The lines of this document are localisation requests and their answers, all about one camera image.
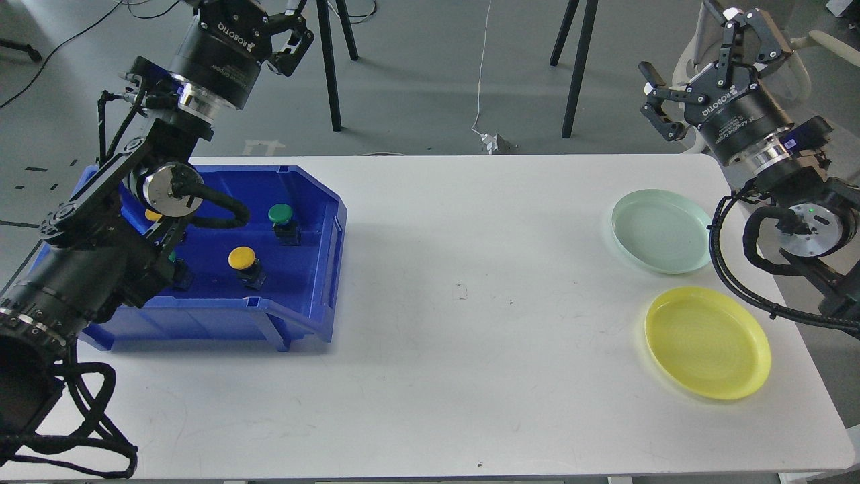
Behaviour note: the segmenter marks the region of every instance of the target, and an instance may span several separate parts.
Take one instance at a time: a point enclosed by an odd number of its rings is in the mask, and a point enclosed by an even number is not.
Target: blue storage crate
[[[101,325],[89,325],[82,341],[109,350],[122,340],[266,339],[279,351],[312,334],[330,342],[335,318],[347,209],[340,197],[296,166],[198,166],[206,185],[241,200],[249,208],[247,226],[207,229],[189,226],[176,257],[194,273],[186,290],[165,289],[142,308],[122,306]],[[91,178],[88,167],[80,184]],[[141,233],[151,224],[144,209],[120,190],[123,216]],[[268,210],[286,203],[301,227],[299,246],[282,245]],[[230,217],[204,202],[204,217]],[[254,249],[267,273],[261,289],[245,288],[228,265],[239,245]]]

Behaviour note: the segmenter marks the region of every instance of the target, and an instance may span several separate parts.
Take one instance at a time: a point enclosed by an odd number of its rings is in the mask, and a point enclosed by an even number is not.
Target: light green plate
[[[710,217],[677,193],[643,189],[629,193],[612,210],[612,235],[622,252],[648,269],[682,274],[710,260]]]

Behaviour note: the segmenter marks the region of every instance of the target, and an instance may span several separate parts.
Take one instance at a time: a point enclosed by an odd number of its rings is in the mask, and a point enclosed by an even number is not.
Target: table surface
[[[667,380],[642,335],[648,304],[697,285],[611,242],[635,189],[711,212],[728,191],[702,155],[197,158],[295,164],[347,205],[331,344],[123,344],[108,414],[140,447],[136,478],[411,479],[844,468],[853,449],[794,324],[751,308],[769,380],[720,402]],[[723,230],[742,281],[781,301]],[[63,402],[40,429],[70,430]],[[77,454],[77,463],[121,460]],[[4,479],[82,478],[10,463]]]

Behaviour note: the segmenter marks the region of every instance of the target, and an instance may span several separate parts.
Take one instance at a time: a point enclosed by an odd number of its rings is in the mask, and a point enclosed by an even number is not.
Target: green button
[[[292,219],[292,207],[286,203],[273,205],[269,209],[269,219],[273,224],[285,225]]]

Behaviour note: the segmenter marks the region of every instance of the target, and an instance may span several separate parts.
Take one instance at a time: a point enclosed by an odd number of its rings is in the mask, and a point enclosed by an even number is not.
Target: robotic arm
[[[681,140],[692,125],[724,166],[745,164],[752,173],[744,189],[723,199],[710,227],[717,274],[741,299],[771,317],[831,327],[860,338],[860,263],[843,275],[820,260],[851,241],[860,208],[860,189],[826,174],[830,160],[823,148],[832,128],[820,116],[795,126],[763,84],[762,79],[793,54],[767,12],[723,9],[714,0],[703,3],[722,25],[719,58],[682,89],[668,88],[651,64],[641,62],[648,97],[641,111],[664,139]],[[754,53],[744,52],[749,34],[759,42]],[[668,118],[662,108],[667,100],[683,103],[688,125]],[[728,271],[719,250],[720,225],[738,200],[753,195],[769,204],[757,208],[746,224],[747,260],[774,275],[806,277],[825,296],[821,314],[764,300]],[[756,243],[765,219],[777,220],[780,253],[788,264],[775,264],[758,254]]]
[[[168,286],[187,286],[191,268],[173,260],[171,252],[188,224],[231,228],[247,223],[244,205],[206,187],[188,159],[198,139],[212,138],[212,121],[221,107],[244,106],[262,63],[285,76],[296,69],[314,38],[301,16],[305,2],[290,1],[285,13],[270,16],[253,0],[187,0],[195,17],[169,69],[138,57],[126,74],[132,84],[126,93],[102,95],[100,117],[107,101],[120,98],[132,103],[128,117],[108,147],[100,120],[99,170],[48,214],[40,236],[50,251],[0,295],[0,465],[49,462],[103,477],[127,478],[134,472],[137,448],[104,414],[114,371],[104,363],[78,363],[77,335],[90,323],[110,320],[120,304],[142,307]],[[286,31],[288,41],[273,52],[272,36]],[[137,114],[150,119],[148,133],[116,152]],[[121,185],[162,215],[145,233],[123,218]],[[203,201],[229,210],[233,218],[196,216]],[[95,396],[83,384],[88,373],[104,378]],[[84,416],[82,424],[69,436],[37,434],[64,384]],[[23,445],[46,455],[78,445],[97,447],[120,453],[129,466],[120,472],[93,471],[17,455]]]

